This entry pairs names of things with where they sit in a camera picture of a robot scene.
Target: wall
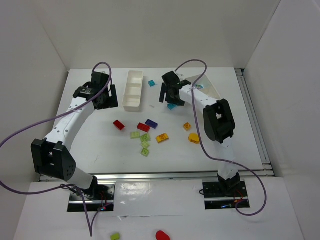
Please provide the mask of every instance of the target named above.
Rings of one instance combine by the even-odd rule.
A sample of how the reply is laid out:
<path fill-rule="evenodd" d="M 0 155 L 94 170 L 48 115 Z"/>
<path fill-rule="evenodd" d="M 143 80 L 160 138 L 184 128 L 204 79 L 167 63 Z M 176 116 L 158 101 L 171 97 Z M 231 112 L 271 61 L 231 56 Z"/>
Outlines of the wall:
<path fill-rule="evenodd" d="M 54 116 L 67 71 L 27 1 L 2 0 L 0 7 L 0 139 Z M 30 145 L 53 123 L 14 137 L 0 150 L 0 179 L 20 191 L 35 180 Z M 14 238 L 25 197 L 0 188 L 2 240 Z"/>
<path fill-rule="evenodd" d="M 269 157 L 284 176 L 306 240 L 319 238 L 318 4 L 282 0 L 244 72 Z"/>
<path fill-rule="evenodd" d="M 32 0 L 69 69 L 244 68 L 280 0 Z"/>

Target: white table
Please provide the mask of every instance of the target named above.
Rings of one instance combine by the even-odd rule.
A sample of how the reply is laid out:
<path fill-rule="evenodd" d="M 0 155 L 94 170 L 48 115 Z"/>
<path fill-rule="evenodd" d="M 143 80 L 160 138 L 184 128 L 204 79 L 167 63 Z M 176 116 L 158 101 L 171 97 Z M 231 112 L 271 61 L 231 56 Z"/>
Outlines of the white table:
<path fill-rule="evenodd" d="M 263 204 L 263 191 L 256 178 L 248 178 L 245 181 L 251 209 L 241 210 L 253 213 Z M 122 204 L 119 199 L 114 203 L 114 213 L 99 213 L 93 226 L 93 238 L 90 238 L 85 214 L 67 212 L 69 199 L 67 190 L 29 195 L 14 240 L 109 240 L 110 235 L 115 232 L 120 233 L 121 240 L 155 240 L 158 230 L 165 231 L 172 240 L 303 240 L 284 180 L 265 177 L 262 181 L 268 192 L 268 202 L 259 215 L 241 216 L 235 209 L 205 210 L 203 196 L 199 195 L 199 189 L 193 185 L 189 189 L 183 188 L 191 193 L 186 200 L 188 206 L 181 208 L 175 204 L 175 198 L 178 196 L 172 191 L 163 191 L 161 188 L 161 196 L 158 199 L 150 198 L 148 206 L 153 205 L 153 208 L 159 211 L 162 207 L 178 208 L 179 215 L 148 216 L 147 207 L 145 209 L 135 207 L 132 208 L 132 211 L 136 211 L 135 216 L 123 217 L 122 214 L 117 216 L 117 205 L 120 207 Z M 32 183 L 30 192 L 46 190 L 59 184 L 58 182 Z M 93 215 L 94 212 L 89 213 L 90 219 Z"/>
<path fill-rule="evenodd" d="M 144 72 L 140 112 L 127 112 L 122 107 L 125 84 L 129 70 Z M 196 132 L 192 106 L 167 108 L 159 102 L 162 75 L 174 68 L 113 69 L 112 79 L 116 85 L 119 107 L 95 111 L 83 125 L 72 145 L 71 154 L 77 166 L 87 173 L 167 173 L 217 171 L 218 163 L 208 159 L 199 144 L 188 141 Z M 71 103 L 73 93 L 79 86 L 91 80 L 91 69 L 71 69 L 59 105 L 58 114 L 64 113 Z M 179 73 L 186 78 L 201 74 L 202 68 L 182 68 Z M 229 101 L 235 120 L 233 149 L 235 160 L 253 170 L 263 169 L 258 147 L 254 138 L 242 93 L 233 68 L 209 68 L 206 73 L 220 96 Z M 149 80 L 156 86 L 150 87 Z M 157 122 L 157 129 L 151 128 L 151 142 L 148 157 L 140 154 L 139 139 L 130 139 L 130 132 L 137 131 L 138 123 L 147 119 Z M 212 156 L 212 142 L 204 133 L 203 118 L 200 128 L 204 145 Z M 113 122 L 119 120 L 125 125 L 119 131 Z M 183 124 L 189 122 L 192 130 L 186 132 Z M 167 133 L 169 140 L 158 144 L 156 136 Z"/>

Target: green block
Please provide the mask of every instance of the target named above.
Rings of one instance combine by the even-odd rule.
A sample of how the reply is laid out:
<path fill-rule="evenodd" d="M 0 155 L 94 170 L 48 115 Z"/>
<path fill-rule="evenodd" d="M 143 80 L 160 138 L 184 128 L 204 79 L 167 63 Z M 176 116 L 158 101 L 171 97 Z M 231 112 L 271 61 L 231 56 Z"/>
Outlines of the green block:
<path fill-rule="evenodd" d="M 141 143 L 141 146 L 142 146 L 144 149 L 147 149 L 147 148 L 150 146 L 150 144 L 149 144 L 147 141 L 143 141 L 143 142 Z"/>
<path fill-rule="evenodd" d="M 138 138 L 140 138 L 140 132 L 138 132 L 138 131 L 132 131 L 132 132 L 130 132 L 130 138 L 131 138 L 131 139 L 138 139 Z"/>
<path fill-rule="evenodd" d="M 111 240 L 119 240 L 120 239 L 120 234 L 117 232 L 113 235 L 110 236 Z"/>
<path fill-rule="evenodd" d="M 143 135 L 140 137 L 140 140 L 141 140 L 142 143 L 143 143 L 144 141 L 149 142 L 149 141 L 151 141 L 151 137 L 150 137 L 149 133 L 146 133 L 146 134 L 143 134 Z"/>
<path fill-rule="evenodd" d="M 147 157 L 149 155 L 149 150 L 148 149 L 142 149 L 141 154 L 145 157 Z"/>

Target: red block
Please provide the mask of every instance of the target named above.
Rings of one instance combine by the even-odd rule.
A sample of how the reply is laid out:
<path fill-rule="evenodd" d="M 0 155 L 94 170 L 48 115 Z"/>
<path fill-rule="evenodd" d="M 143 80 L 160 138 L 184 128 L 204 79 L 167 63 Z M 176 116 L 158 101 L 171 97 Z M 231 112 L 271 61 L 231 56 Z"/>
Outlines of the red block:
<path fill-rule="evenodd" d="M 125 125 L 123 125 L 120 121 L 116 120 L 114 123 L 113 123 L 119 130 L 122 130 L 125 128 Z"/>
<path fill-rule="evenodd" d="M 145 125 L 141 122 L 139 122 L 138 126 L 136 127 L 137 129 L 141 130 L 141 131 L 144 131 L 144 132 L 149 132 L 150 130 L 150 127 L 148 125 Z"/>
<path fill-rule="evenodd" d="M 155 234 L 155 238 L 156 240 L 170 240 L 170 237 L 167 234 L 165 234 L 163 231 L 158 231 Z"/>

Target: yellow block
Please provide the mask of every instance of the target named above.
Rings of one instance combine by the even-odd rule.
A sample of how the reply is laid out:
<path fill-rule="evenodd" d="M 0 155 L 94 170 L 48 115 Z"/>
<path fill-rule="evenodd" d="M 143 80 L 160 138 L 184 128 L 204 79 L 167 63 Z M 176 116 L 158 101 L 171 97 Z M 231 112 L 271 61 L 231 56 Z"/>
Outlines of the yellow block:
<path fill-rule="evenodd" d="M 183 125 L 183 128 L 185 129 L 185 130 L 187 130 L 187 131 L 189 131 L 189 129 L 191 128 L 191 125 L 190 125 L 190 123 L 185 123 L 184 125 Z"/>
<path fill-rule="evenodd" d="M 164 133 L 164 134 L 161 134 L 161 135 L 157 136 L 155 139 L 159 144 L 159 143 L 169 139 L 169 137 L 168 137 L 168 135 L 166 133 Z"/>
<path fill-rule="evenodd" d="M 190 133 L 189 135 L 189 141 L 194 143 L 194 144 L 198 144 L 200 142 L 199 136 L 196 133 Z"/>

